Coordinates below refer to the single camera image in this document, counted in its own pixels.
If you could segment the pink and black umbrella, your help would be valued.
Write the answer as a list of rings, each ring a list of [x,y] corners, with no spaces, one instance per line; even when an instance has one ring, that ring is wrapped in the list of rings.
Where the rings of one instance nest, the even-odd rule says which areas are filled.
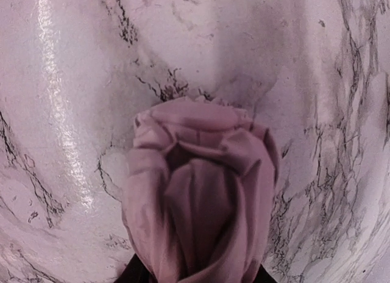
[[[140,112],[122,186],[134,250],[118,282],[271,282],[262,266],[278,180],[245,109],[178,98]]]

